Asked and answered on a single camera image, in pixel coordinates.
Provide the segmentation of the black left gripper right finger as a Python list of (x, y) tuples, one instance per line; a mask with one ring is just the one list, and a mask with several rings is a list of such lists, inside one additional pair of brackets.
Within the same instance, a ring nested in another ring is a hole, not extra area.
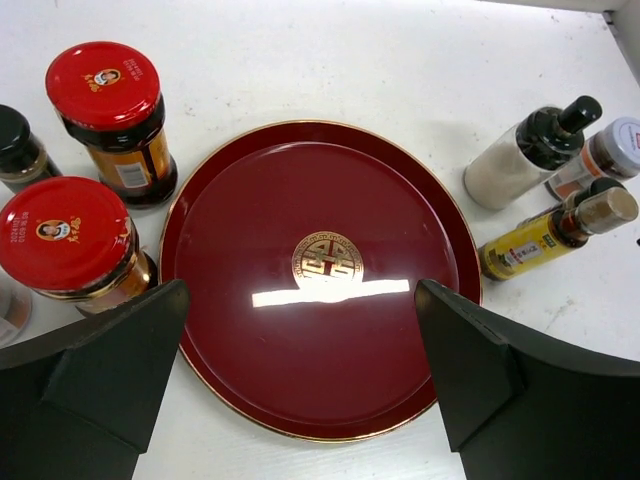
[(639, 365), (555, 339), (433, 281), (416, 312), (469, 479), (635, 479)]

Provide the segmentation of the black pump white powder bottle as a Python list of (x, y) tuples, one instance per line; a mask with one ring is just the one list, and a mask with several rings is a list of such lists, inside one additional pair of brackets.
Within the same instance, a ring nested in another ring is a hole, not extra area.
[(564, 108), (534, 110), (466, 167), (466, 192), (483, 208), (506, 208), (576, 157), (584, 130), (601, 116), (601, 104), (588, 95)]

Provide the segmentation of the yellow label oil bottle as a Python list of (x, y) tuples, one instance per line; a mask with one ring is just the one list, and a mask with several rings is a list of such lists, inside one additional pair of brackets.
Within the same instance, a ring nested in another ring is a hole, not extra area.
[(592, 236), (630, 223), (638, 214), (638, 203), (626, 189), (607, 189), (487, 242), (478, 250), (481, 272), (494, 281), (510, 280), (582, 248)]

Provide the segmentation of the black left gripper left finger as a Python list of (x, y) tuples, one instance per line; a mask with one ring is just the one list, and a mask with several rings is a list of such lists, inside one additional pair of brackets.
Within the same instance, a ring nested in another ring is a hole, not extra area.
[(130, 479), (190, 305), (181, 280), (1, 351), (4, 479)]

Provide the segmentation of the red lid chili jar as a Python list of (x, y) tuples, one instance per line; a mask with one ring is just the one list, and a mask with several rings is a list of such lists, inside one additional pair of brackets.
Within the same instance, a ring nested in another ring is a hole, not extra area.
[(164, 132), (160, 78), (143, 53), (110, 41), (70, 47), (49, 65), (45, 88), (101, 183), (127, 206), (150, 208), (173, 195), (178, 169)]
[(43, 180), (1, 210), (1, 267), (14, 280), (91, 316), (154, 288), (157, 267), (123, 201), (101, 183)]

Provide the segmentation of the white lid sauce jar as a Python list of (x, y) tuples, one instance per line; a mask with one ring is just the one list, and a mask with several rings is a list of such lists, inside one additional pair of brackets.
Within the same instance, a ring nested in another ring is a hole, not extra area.
[(32, 311), (31, 291), (4, 274), (1, 275), (0, 344), (9, 345), (23, 332)]
[(639, 129), (636, 118), (616, 119), (585, 141), (580, 153), (545, 182), (546, 190), (564, 200), (601, 177), (626, 182), (638, 176)]

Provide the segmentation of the black lid spice jar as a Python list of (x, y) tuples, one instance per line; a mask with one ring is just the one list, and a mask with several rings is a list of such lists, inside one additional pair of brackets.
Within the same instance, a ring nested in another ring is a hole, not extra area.
[(24, 115), (0, 106), (1, 182), (14, 194), (62, 173)]
[(610, 177), (600, 177), (593, 180), (587, 187), (584, 187), (578, 191), (571, 193), (563, 202), (565, 209), (576, 208), (583, 201), (598, 195), (611, 188), (621, 187), (623, 184)]

